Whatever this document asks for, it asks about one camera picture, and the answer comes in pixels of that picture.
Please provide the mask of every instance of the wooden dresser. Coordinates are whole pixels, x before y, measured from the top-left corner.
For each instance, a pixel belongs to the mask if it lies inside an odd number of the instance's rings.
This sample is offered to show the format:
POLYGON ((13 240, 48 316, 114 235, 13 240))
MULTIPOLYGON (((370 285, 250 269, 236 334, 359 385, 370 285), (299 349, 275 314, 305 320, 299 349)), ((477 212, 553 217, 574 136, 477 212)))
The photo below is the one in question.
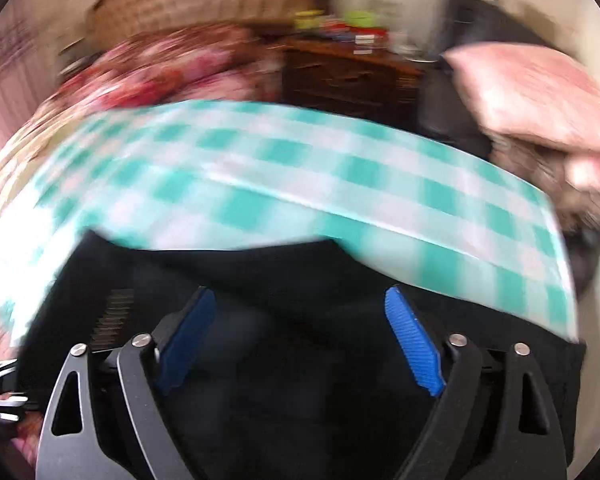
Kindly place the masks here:
POLYGON ((287 39, 283 103, 413 130, 422 70, 387 51, 356 54, 331 41, 287 39))

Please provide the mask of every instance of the silver screw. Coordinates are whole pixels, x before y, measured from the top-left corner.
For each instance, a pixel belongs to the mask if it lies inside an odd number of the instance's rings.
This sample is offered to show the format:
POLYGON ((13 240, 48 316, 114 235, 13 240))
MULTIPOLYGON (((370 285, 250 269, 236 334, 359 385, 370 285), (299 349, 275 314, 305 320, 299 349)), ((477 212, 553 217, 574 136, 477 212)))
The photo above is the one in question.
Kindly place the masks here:
POLYGON ((149 334, 138 334, 133 340, 131 344, 136 348, 142 348, 143 346, 147 346, 151 342, 151 336, 149 334))
POLYGON ((84 343, 78 343, 77 345, 73 345, 69 353, 74 357, 80 357, 87 351, 87 345, 84 343))
POLYGON ((449 336, 449 342, 453 346, 466 346, 466 337, 462 334, 452 334, 449 336))
POLYGON ((531 348, 524 343, 516 343, 513 345, 513 349, 516 351, 518 355, 529 355, 531 354, 531 348))

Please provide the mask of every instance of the checkered tablecloth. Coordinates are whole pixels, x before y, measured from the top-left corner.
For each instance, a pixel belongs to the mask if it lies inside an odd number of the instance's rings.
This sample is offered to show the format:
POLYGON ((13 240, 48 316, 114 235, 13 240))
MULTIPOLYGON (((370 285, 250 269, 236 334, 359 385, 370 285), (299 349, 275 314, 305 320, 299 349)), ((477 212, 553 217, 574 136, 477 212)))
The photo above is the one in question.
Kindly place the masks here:
POLYGON ((0 316, 14 343, 87 228, 150 249, 330 236, 396 280, 576 336, 547 197, 368 121, 212 101, 87 118, 0 219, 0 316))

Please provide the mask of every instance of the pink cushion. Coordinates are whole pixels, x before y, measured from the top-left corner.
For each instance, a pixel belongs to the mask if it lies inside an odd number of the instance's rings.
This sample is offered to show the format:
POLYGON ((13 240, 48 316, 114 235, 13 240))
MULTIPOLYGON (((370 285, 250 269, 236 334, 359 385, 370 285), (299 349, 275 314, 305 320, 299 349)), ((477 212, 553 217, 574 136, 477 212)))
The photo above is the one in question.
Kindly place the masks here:
POLYGON ((600 155, 568 155, 564 175, 574 188, 600 193, 600 155))
POLYGON ((600 89, 582 65, 544 46, 475 43, 445 59, 486 132, 600 152, 600 89))

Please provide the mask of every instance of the pink curtain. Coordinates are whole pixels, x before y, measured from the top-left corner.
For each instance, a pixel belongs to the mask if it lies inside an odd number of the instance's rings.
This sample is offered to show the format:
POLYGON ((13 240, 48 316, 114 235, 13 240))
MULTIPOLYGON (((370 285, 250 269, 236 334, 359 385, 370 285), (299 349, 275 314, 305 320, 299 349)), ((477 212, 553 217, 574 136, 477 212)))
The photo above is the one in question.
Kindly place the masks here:
POLYGON ((9 0, 0 13, 0 149, 54 89, 25 8, 9 0))

